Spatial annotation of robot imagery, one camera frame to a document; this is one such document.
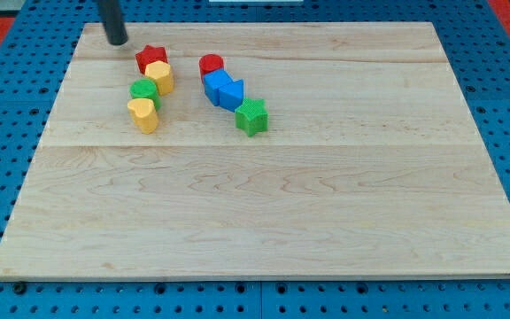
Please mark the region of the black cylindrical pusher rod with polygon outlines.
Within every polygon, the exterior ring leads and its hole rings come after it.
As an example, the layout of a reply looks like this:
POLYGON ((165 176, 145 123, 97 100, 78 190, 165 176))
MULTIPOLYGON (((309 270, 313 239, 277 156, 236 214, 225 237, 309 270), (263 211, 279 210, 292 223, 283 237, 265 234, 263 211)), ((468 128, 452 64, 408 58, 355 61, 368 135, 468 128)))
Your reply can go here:
POLYGON ((119 0, 97 0, 98 14, 109 44, 121 46, 128 41, 128 33, 119 0))

